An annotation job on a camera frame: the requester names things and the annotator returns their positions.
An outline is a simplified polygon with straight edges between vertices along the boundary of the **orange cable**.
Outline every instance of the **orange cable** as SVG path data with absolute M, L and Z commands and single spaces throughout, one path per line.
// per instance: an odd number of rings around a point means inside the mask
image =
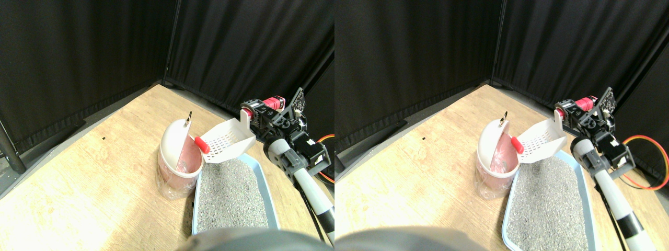
M 335 137 L 335 135 L 325 135 L 325 136 L 323 136 L 323 138 L 320 138 L 320 139 L 317 141 L 317 143 L 320 143 L 321 141 L 324 141 L 324 140 L 329 139 L 329 138 L 334 138 L 334 137 Z M 335 183 L 335 181 L 334 181 L 333 179 L 331 179 L 330 177 L 328 177 L 327 175 L 325 175 L 323 172 L 318 172 L 318 173 L 320 173 L 320 175 L 322 175 L 322 176 L 323 176 L 325 179 L 327 179 L 329 182 L 332 182 L 332 184 Z
M 628 142 L 630 142 L 632 140 L 635 140 L 635 139 L 645 139 L 645 140 L 653 143 L 653 145 L 655 145 L 662 152 L 662 156 L 664 157 L 664 167 L 665 167 L 664 182 L 662 182 L 662 184 L 660 184 L 659 186 L 656 186 L 656 187 L 646 187 L 646 186 L 640 185 L 639 183 L 636 183 L 634 180 L 630 179 L 630 177 L 628 177 L 626 174 L 623 174 L 623 176 L 625 176 L 625 178 L 627 178 L 634 185 L 637 185 L 639 188 L 644 189 L 644 190 L 655 191 L 655 190 L 658 190 L 658 189 L 664 187 L 664 185 L 667 184 L 667 181 L 669 181 L 669 157 L 667 157 L 667 152 L 664 151 L 664 148 L 662 148 L 662 146 L 657 141 L 655 141 L 654 139 L 651 139 L 650 137 L 644 136 L 644 135 L 634 135 L 632 137 L 629 137 L 625 141 L 623 141 L 623 144 L 626 145 Z

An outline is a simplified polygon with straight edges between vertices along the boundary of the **metal pole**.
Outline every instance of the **metal pole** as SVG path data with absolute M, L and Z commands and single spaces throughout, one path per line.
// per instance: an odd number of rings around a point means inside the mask
M 18 174 L 25 173 L 25 165 L 21 158 L 19 158 L 19 155 L 17 155 L 14 145 L 12 145 L 9 140 L 9 135 L 7 135 L 7 131 L 5 131 L 5 126 L 2 125 L 2 122 L 0 122 L 0 126 L 2 126 L 2 130 L 0 130 L 0 151 L 5 154 L 9 166 L 14 169 L 14 171 Z

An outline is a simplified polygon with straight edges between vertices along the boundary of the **white bucket lid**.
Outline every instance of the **white bucket lid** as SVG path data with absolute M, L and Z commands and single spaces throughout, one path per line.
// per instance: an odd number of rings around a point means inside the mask
M 183 143 L 188 137 L 188 131 L 191 129 L 191 123 L 188 120 L 180 119 L 172 122 L 165 132 L 161 140 L 161 155 L 170 169 L 177 166 L 181 150 L 183 150 Z

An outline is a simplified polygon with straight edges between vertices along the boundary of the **red handle tip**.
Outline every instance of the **red handle tip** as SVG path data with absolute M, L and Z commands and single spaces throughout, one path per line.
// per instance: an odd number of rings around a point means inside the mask
M 195 137 L 195 144 L 196 144 L 197 147 L 199 147 L 200 150 L 202 150 L 202 152 L 205 153 L 205 154 L 208 154 L 208 153 L 209 153 L 209 150 L 211 150 L 211 149 L 209 148 L 209 145 L 207 145 L 207 143 L 206 143 L 205 141 L 203 141 L 202 139 L 200 139 L 200 137 Z
M 520 154 L 525 151 L 525 148 L 516 137 L 511 137 L 511 145 L 513 145 L 516 151 Z

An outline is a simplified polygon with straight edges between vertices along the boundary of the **metal ring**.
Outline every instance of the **metal ring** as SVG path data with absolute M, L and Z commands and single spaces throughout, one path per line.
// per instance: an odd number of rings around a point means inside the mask
M 506 120 L 506 114 L 508 114 L 508 111 L 504 112 L 504 116 L 500 119 L 500 127 L 504 124 L 504 120 Z
M 186 118 L 186 124 L 185 125 L 188 125 L 188 123 L 191 122 L 191 116 L 192 115 L 193 115 L 193 111 L 188 113 L 188 118 Z

